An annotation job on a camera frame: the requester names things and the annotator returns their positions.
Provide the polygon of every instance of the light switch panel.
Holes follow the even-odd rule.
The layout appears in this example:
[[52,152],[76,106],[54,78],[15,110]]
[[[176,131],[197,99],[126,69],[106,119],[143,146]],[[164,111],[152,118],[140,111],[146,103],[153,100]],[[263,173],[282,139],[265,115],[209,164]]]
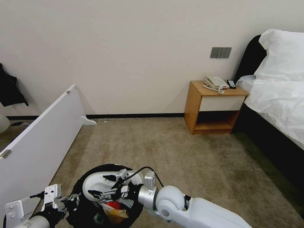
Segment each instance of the light switch panel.
[[229,58],[230,52],[230,47],[213,47],[210,58]]

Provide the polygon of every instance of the white telephone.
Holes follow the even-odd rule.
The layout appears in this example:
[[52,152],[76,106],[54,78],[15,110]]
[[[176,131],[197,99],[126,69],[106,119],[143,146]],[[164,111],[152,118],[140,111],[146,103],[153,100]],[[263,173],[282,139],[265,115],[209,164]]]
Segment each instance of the white telephone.
[[222,89],[229,89],[229,85],[224,82],[220,77],[205,76],[203,82],[206,84],[203,85],[203,87],[217,91],[219,94],[224,93]]

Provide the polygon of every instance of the remote control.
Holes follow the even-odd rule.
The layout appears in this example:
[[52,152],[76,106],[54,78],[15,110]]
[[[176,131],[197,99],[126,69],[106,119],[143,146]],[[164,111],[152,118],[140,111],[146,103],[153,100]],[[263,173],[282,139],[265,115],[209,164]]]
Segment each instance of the remote control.
[[227,83],[228,83],[230,89],[236,89],[237,88],[232,80],[227,80]]

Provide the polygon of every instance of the black jacket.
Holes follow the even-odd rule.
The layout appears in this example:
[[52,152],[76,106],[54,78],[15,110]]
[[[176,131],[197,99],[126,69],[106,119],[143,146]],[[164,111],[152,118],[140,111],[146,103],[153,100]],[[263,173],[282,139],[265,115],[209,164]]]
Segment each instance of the black jacket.
[[0,63],[0,102],[4,107],[18,103],[25,103],[26,106],[29,105],[16,87],[16,84],[17,78],[8,75],[3,70],[2,63]]

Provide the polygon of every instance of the bedside table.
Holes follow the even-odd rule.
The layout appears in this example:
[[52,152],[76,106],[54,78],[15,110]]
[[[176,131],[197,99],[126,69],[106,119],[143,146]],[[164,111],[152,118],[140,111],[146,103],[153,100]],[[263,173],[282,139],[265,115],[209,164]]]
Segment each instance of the bedside table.
[[189,86],[185,121],[191,134],[231,133],[248,93],[237,87],[220,95],[203,85],[191,81]]

